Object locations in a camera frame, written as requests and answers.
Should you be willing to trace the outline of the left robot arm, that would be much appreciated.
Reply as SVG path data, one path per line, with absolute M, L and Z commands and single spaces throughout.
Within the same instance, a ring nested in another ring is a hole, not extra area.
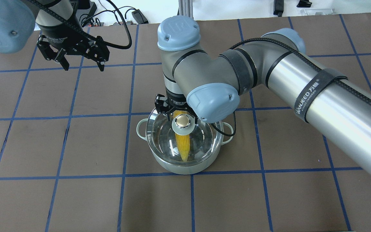
M 76 16 L 76 0 L 0 0 L 0 53 L 22 50 L 34 27 L 41 30 L 36 46 L 46 60 L 69 69 L 67 55 L 80 55 L 97 63 L 101 72 L 109 60 L 102 37 L 85 35 Z

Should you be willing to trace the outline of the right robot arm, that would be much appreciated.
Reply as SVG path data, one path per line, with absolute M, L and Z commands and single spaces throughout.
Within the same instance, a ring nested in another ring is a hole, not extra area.
M 157 37 L 169 106 L 162 112 L 188 110 L 215 123 L 263 84 L 371 175 L 371 94 L 308 57 L 295 30 L 241 41 L 216 59 L 203 50 L 190 17 L 165 19 Z

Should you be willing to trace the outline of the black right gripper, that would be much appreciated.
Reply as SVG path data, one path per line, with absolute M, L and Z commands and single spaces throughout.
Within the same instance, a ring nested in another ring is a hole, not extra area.
M 167 92 L 167 96 L 156 94 L 155 107 L 159 114 L 163 114 L 170 121 L 175 111 L 185 111 L 195 118 L 194 110 L 188 105 L 184 94 Z

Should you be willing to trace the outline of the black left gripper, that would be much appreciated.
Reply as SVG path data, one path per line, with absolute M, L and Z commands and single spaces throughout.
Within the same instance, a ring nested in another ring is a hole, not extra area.
M 55 60 L 65 71 L 69 69 L 66 55 L 81 55 L 97 63 L 101 72 L 105 69 L 105 62 L 109 60 L 109 49 L 100 41 L 96 42 L 68 27 L 42 27 L 37 41 L 43 57 Z

